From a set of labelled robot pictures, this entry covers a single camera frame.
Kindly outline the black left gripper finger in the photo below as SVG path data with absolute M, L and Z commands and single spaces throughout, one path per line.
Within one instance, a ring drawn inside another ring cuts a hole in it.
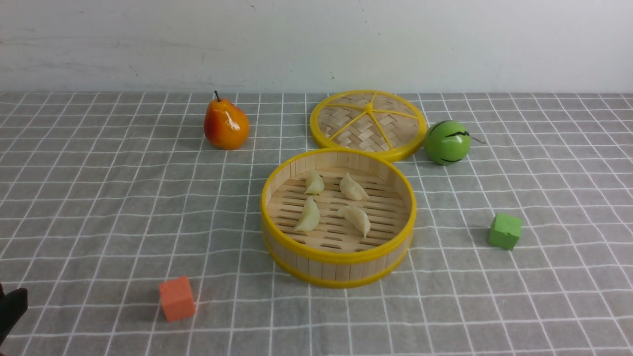
M 17 288 L 6 294 L 0 284 L 0 346 L 28 308 L 27 288 Z

